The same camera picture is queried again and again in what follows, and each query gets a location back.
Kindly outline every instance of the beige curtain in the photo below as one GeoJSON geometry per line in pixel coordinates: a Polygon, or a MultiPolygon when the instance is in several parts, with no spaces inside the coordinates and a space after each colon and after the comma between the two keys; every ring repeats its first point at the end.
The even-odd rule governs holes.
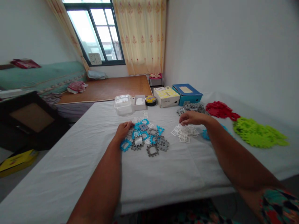
{"type": "Polygon", "coordinates": [[[65,10],[62,0],[46,0],[46,1],[49,4],[50,8],[52,9],[53,13],[55,14],[60,25],[64,29],[66,35],[70,39],[71,43],[73,44],[76,52],[81,57],[81,60],[82,60],[82,63],[83,63],[83,66],[84,66],[86,72],[88,72],[89,66],[88,66],[85,58],[83,57],[83,53],[82,53],[79,41],[76,37],[72,23],[69,19],[69,15],[65,10]]]}
{"type": "Polygon", "coordinates": [[[113,0],[129,75],[162,73],[166,0],[113,0]]]}

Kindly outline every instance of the patterned sleeve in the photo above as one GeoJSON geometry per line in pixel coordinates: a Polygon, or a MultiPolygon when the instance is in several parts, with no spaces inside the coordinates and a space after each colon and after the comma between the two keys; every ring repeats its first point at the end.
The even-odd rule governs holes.
{"type": "Polygon", "coordinates": [[[287,191],[267,189],[259,201],[259,206],[264,223],[299,223],[299,200],[287,191]]]}

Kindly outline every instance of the clock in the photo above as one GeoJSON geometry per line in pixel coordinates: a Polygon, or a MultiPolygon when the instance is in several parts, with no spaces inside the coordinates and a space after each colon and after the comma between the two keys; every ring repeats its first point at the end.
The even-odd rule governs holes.
{"type": "Polygon", "coordinates": [[[102,60],[99,53],[89,53],[88,56],[92,65],[102,64],[102,60]]]}

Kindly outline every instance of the yellow box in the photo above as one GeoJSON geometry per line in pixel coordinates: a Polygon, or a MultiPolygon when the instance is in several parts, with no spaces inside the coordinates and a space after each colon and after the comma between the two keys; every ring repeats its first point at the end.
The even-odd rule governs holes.
{"type": "Polygon", "coordinates": [[[154,96],[160,108],[178,105],[180,95],[169,86],[154,88],[154,96]]]}
{"type": "Polygon", "coordinates": [[[31,166],[35,161],[37,155],[38,152],[32,149],[6,159],[0,166],[0,177],[8,176],[19,170],[31,166]]]}

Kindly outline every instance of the person's left hand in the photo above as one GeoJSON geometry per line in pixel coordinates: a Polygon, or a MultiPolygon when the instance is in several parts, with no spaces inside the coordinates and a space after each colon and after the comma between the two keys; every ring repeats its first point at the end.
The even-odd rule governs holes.
{"type": "Polygon", "coordinates": [[[127,136],[130,127],[134,125],[135,124],[132,123],[132,121],[121,123],[117,128],[114,138],[118,141],[122,141],[127,136]]]}

